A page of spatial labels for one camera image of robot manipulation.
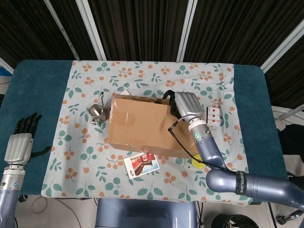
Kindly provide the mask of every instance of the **cardboard box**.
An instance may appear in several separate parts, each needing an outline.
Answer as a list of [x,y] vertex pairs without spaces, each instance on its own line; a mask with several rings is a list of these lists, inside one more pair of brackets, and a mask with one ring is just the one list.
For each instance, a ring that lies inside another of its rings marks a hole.
[[[157,155],[189,158],[168,132],[177,120],[168,104],[168,100],[159,98],[117,96],[111,104],[109,143],[125,151],[145,149]],[[187,123],[180,122],[173,131],[191,154],[197,153]]]

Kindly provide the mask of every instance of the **black cable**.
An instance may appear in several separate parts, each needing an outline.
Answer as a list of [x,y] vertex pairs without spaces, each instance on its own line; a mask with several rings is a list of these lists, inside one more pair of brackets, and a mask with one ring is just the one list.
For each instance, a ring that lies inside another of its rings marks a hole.
[[81,198],[58,198],[58,199],[61,199],[61,200],[81,200]]
[[272,218],[272,221],[274,223],[274,226],[275,226],[275,228],[277,228],[277,226],[276,226],[276,220],[275,220],[274,213],[272,211],[270,202],[268,202],[268,207],[269,207],[269,210],[270,210],[270,214],[271,214],[271,218]]
[[210,164],[210,163],[208,163],[208,162],[205,162],[205,161],[201,161],[201,160],[196,159],[196,158],[193,157],[192,154],[190,154],[189,151],[181,144],[181,142],[178,140],[178,138],[176,138],[176,136],[175,136],[175,134],[174,134],[174,132],[173,132],[173,130],[172,130],[171,127],[168,129],[168,131],[171,133],[171,135],[172,135],[173,138],[177,141],[177,143],[184,149],[184,151],[185,151],[192,159],[196,160],[196,161],[199,162],[199,163],[203,163],[203,164],[205,164],[205,165],[207,165],[207,166],[213,166],[213,167],[215,167],[215,168],[218,168],[218,169],[221,169],[221,170],[224,170],[224,171],[233,172],[233,171],[231,171],[231,170],[229,170],[229,169],[226,169],[226,168],[223,168],[223,167],[220,167],[220,166],[217,166],[217,165],[214,165],[214,164]]
[[198,207],[199,207],[199,215],[198,215],[198,212],[196,211],[197,213],[197,216],[199,218],[199,221],[198,221],[198,226],[201,227],[202,225],[204,225],[203,221],[202,221],[202,217],[203,217],[203,203],[201,203],[201,208],[200,208],[200,204],[199,202],[197,201],[197,204],[198,204]]
[[0,83],[0,85],[4,85],[4,84],[7,84],[7,83],[9,83],[10,81],[8,81],[8,82],[4,82],[4,83]]
[[15,223],[16,223],[16,227],[18,228],[18,222],[17,222],[16,217],[15,217]]
[[67,204],[65,204],[65,203],[61,202],[60,200],[58,200],[57,198],[53,198],[53,199],[56,200],[56,201],[58,201],[58,202],[60,202],[61,204],[63,204],[63,205],[64,205],[65,207],[67,207],[68,209],[70,209],[70,211],[75,215],[75,217],[76,217],[76,219],[77,219],[77,222],[78,222],[80,228],[82,228],[81,223],[80,223],[80,221],[79,221],[79,218],[78,218],[77,214],[74,212],[74,210],[71,209]]

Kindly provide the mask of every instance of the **black bucket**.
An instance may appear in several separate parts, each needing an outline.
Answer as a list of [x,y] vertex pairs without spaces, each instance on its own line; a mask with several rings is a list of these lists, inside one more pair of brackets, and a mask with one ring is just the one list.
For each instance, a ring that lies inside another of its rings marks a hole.
[[259,228],[258,225],[245,215],[218,215],[213,221],[211,228],[229,228],[230,220],[246,228]]

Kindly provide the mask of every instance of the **yellow ball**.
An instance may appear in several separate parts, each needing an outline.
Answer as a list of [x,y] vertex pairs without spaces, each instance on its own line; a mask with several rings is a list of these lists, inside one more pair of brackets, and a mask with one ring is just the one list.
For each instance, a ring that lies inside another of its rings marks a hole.
[[[200,161],[203,161],[199,154],[195,154],[194,157]],[[197,169],[203,169],[206,166],[205,164],[200,163],[200,162],[194,160],[193,158],[191,159],[191,162],[192,162],[193,167],[197,168]]]

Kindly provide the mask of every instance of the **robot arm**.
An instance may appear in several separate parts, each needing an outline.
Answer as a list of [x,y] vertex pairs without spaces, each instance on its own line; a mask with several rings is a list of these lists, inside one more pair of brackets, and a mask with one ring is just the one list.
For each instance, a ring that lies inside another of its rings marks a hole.
[[234,192],[262,201],[283,204],[304,210],[304,190],[292,182],[276,177],[230,171],[210,133],[205,121],[198,118],[203,110],[193,93],[176,92],[175,103],[181,117],[189,123],[189,131],[204,162],[209,166],[206,184],[215,192]]
[[0,228],[15,227],[15,211],[22,187],[26,165],[31,157],[37,157],[48,152],[46,147],[42,152],[32,153],[33,138],[41,115],[34,113],[26,119],[21,119],[15,132],[9,138],[4,161],[9,165],[3,172],[0,183]]

